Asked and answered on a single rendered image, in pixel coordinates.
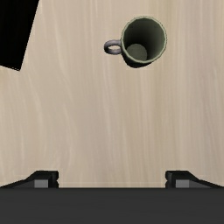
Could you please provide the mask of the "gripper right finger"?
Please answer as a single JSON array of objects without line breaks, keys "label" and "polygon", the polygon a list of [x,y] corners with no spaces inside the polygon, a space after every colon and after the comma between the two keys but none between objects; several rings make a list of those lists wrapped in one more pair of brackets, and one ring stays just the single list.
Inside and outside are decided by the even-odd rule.
[{"label": "gripper right finger", "polygon": [[189,171],[166,171],[165,179],[167,189],[221,188],[221,185],[196,178]]}]

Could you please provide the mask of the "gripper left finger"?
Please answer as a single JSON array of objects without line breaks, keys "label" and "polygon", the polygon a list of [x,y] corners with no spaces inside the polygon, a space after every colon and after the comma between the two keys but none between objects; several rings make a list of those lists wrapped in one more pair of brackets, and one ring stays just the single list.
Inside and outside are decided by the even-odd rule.
[{"label": "gripper left finger", "polygon": [[3,185],[3,188],[58,188],[58,179],[58,171],[35,171],[28,178]]}]

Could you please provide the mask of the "green mug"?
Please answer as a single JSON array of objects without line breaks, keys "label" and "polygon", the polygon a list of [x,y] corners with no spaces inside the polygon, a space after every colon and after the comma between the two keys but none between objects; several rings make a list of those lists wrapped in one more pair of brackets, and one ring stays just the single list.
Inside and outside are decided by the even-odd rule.
[{"label": "green mug", "polygon": [[154,17],[134,17],[123,28],[119,39],[104,44],[104,52],[121,54],[132,68],[146,67],[159,59],[167,45],[164,26]]}]

